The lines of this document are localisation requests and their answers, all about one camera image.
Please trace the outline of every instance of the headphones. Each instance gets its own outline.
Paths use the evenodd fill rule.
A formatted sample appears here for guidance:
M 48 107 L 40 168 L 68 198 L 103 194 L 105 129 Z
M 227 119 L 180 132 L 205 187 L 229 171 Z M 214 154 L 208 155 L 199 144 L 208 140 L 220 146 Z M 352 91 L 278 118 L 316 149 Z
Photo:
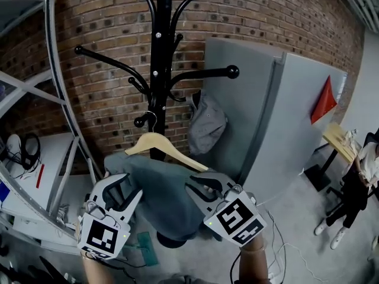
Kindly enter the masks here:
M 34 138 L 37 140 L 37 151 L 35 154 L 30 154 L 28 153 L 26 149 L 26 143 L 27 140 Z M 38 139 L 37 135 L 33 133 L 26 134 L 24 138 L 21 139 L 21 165 L 25 170 L 31 169 L 36 161 L 40 158 L 41 156 L 41 144 L 40 144 L 40 139 Z

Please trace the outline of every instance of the white sneaker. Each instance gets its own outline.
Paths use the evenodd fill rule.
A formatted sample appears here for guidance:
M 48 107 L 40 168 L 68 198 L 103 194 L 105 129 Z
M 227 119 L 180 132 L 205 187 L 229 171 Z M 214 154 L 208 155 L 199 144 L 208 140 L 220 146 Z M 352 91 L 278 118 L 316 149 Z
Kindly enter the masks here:
M 346 227 L 342 227 L 337 235 L 334 237 L 334 239 L 332 240 L 331 244 L 330 244 L 330 248 L 331 249 L 336 249 L 338 244 L 341 242 L 342 238 L 344 237 L 344 235 L 346 234 L 347 232 L 347 228 Z
M 374 250 L 378 245 L 378 236 L 375 236 L 374 241 L 372 241 L 371 250 Z
M 319 224 L 319 226 L 316 227 L 316 229 L 314 230 L 314 234 L 315 235 L 319 235 L 321 234 L 325 228 L 327 227 L 327 224 L 326 224 L 326 219 L 322 220 L 322 222 Z

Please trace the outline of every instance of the white cable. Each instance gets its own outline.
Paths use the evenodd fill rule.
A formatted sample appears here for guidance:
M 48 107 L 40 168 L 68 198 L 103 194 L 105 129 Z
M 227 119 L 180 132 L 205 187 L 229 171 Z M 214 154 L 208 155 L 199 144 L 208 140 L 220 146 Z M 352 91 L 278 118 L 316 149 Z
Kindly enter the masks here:
M 283 270 L 284 270 L 285 267 L 284 267 L 284 263 L 283 263 L 282 257 L 279 256 L 279 259 L 280 259 L 280 262 L 282 263 L 281 266 L 283 267 Z M 282 273 L 282 271 L 281 271 L 281 268 L 279 267 L 279 273 L 277 273 L 276 275 L 273 275 L 272 278 L 276 278 L 276 277 L 280 276 L 281 273 Z
M 274 200 L 274 199 L 278 198 L 278 197 L 281 196 L 283 193 L 284 193 L 284 191 L 280 192 L 278 195 L 273 196 L 272 198 L 270 198 L 270 199 L 268 199 L 268 200 L 266 200 L 266 201 L 264 201 L 264 202 L 262 202 L 262 203 L 257 204 L 256 207 L 259 207 L 259 206 L 261 206 L 261 205 L 263 205 L 263 204 L 266 204 L 267 202 L 270 202 L 271 200 Z
M 67 213 L 69 210 L 69 204 L 61 204 L 57 212 L 57 220 L 65 225 L 67 223 Z
M 275 219 L 274 217 L 272 217 L 271 215 L 271 219 L 272 219 L 272 243 L 271 243 L 271 247 L 272 247 L 272 251 L 274 252 L 274 261 L 268 266 L 268 270 L 271 268 L 272 265 L 274 265 L 275 262 L 277 262 L 278 266 L 279 266 L 279 272 L 281 273 L 281 268 L 280 268 L 280 265 L 279 265 L 279 262 L 278 262 L 278 258 L 277 258 L 277 253 L 275 252 L 275 249 L 274 249 L 274 242 L 275 242 Z
M 298 247 L 293 246 L 293 245 L 290 244 L 290 243 L 284 243 L 284 244 L 282 245 L 282 247 L 280 247 L 280 249 L 278 250 L 278 253 L 279 253 L 279 252 L 280 252 L 280 251 L 281 251 L 286 245 L 291 246 L 291 247 L 295 248 L 295 249 L 298 251 L 298 253 L 299 253 L 301 259 L 304 261 L 304 264 L 306 265 L 306 269 L 310 272 L 310 274 L 313 276 L 313 278 L 314 278 L 315 280 L 318 280 L 318 281 L 321 282 L 321 283 L 330 282 L 330 280 L 321 280 L 319 277 L 316 277 L 316 276 L 314 275 L 314 273 L 309 269 L 309 267 L 308 267 L 308 263 L 307 263 L 307 261 L 304 259 L 303 255 L 302 255 L 302 253 L 301 253 L 301 250 L 300 250 Z

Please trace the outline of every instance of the wrist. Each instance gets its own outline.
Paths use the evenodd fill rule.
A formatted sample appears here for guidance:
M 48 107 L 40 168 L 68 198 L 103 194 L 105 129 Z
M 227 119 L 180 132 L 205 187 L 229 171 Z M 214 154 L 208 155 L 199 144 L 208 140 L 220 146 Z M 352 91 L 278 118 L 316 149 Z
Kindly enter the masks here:
M 91 259 L 91 260 L 94 258 L 90 253 L 87 253 L 84 250 L 81 250 L 81 257 L 83 259 Z
M 241 247 L 241 249 L 247 250 L 247 251 L 258 251 L 258 250 L 264 249 L 264 247 L 265 247 L 265 240 L 263 239 L 263 235 L 259 234 L 251 242 Z

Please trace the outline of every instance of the wooden hanger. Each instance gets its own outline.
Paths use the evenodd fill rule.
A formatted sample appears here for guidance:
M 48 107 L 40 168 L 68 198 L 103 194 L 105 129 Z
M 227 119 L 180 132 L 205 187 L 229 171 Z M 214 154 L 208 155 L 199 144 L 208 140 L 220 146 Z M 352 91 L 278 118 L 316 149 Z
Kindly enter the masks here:
M 135 146 L 125 150 L 125 154 L 131 156 L 132 154 L 141 153 L 152 148 L 159 149 L 160 151 L 188 165 L 189 167 L 198 170 L 199 172 L 205 172 L 208 170 L 207 166 L 204 166 L 199 162 L 196 162 L 195 160 L 183 155 L 164 135 L 158 133 L 143 134 L 138 139 L 138 142 Z

